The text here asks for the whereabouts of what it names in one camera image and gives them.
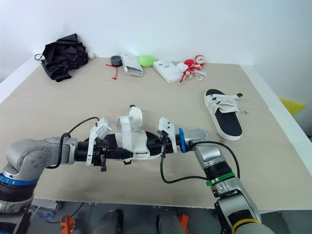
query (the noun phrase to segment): green ring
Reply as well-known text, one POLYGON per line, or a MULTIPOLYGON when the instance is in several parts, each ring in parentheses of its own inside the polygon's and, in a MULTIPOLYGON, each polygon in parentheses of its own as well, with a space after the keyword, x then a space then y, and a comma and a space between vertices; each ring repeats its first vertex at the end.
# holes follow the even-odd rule
POLYGON ((230 178, 230 177, 233 177, 233 176, 235 176, 234 173, 233 172, 229 172, 229 173, 221 175, 221 176, 219 176, 219 177, 217 177, 215 179, 208 180, 206 184, 207 184, 207 186, 210 187, 210 186, 212 186, 212 185, 214 185, 214 184, 216 184, 216 183, 218 183, 220 181, 223 181, 223 180, 225 180, 227 178, 230 178))

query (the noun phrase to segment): yellow object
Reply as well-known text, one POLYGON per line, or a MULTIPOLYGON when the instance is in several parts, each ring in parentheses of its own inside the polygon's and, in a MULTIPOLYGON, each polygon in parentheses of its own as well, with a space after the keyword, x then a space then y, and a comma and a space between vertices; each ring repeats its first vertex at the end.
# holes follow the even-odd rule
POLYGON ((290 101, 284 98, 280 98, 281 102, 284 104, 286 109, 291 113, 292 116, 297 114, 299 111, 306 108, 306 104, 290 101))
POLYGON ((236 223, 233 225, 233 227, 232 227, 232 234, 235 233, 235 231, 236 231, 236 229, 237 229, 238 226, 240 226, 240 225, 242 225, 242 224, 244 224, 244 223, 259 223, 259 221, 258 221, 258 220, 255 220, 255 219, 253 219, 253 218, 242 219, 242 220, 236 222, 236 223))

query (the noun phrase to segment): wooden table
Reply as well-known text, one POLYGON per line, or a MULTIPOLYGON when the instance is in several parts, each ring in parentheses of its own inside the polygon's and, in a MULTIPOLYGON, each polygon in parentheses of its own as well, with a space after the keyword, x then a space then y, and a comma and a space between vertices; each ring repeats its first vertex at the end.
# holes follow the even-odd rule
MULTIPOLYGON (((183 84, 167 82, 154 70, 145 68, 144 77, 126 75, 119 68, 105 66, 106 58, 96 58, 73 78, 57 83, 48 78, 42 67, 36 69, 0 105, 0 167, 6 162, 5 151, 16 140, 57 137, 85 118, 109 119, 113 132, 117 118, 129 113, 135 104, 143 111, 143 128, 156 133, 161 117, 176 128, 203 128, 212 140, 226 143, 235 152, 241 180, 262 210, 312 209, 312 177, 267 105, 238 65, 207 64, 207 77, 183 84), (242 93, 239 104, 250 114, 240 114, 243 129, 238 141, 218 136, 203 101, 204 92, 218 89, 226 94, 242 93)), ((72 134, 79 140, 88 137, 92 122, 72 134)), ((221 149, 235 171, 228 152, 221 149)), ((35 197, 90 202, 155 204, 187 207, 213 207, 215 198, 198 179, 165 184, 159 172, 160 158, 107 162, 108 171, 85 163, 46 169, 35 190, 35 197)), ((193 152, 168 155, 164 162, 167 179, 199 175, 203 171, 193 152)))

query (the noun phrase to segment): white slipper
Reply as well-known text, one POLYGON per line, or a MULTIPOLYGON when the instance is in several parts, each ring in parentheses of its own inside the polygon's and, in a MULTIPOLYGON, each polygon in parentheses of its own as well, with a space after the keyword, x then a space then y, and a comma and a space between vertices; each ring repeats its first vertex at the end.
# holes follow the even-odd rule
POLYGON ((225 95, 219 90, 210 89, 204 95, 205 104, 213 118, 219 135, 226 140, 238 140, 242 136, 237 115, 244 111, 235 101, 242 97, 242 94, 225 95))

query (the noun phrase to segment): yellow ring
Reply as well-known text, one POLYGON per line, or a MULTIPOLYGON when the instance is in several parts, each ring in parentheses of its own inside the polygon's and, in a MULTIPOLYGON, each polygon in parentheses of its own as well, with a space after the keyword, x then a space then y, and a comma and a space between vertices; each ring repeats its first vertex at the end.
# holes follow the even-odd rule
POLYGON ((236 223, 233 225, 233 227, 232 227, 232 234, 235 233, 235 230, 236 230, 236 228, 237 228, 239 225, 244 224, 244 223, 259 223, 259 221, 255 220, 255 219, 253 219, 253 218, 242 219, 242 220, 236 222, 236 223))

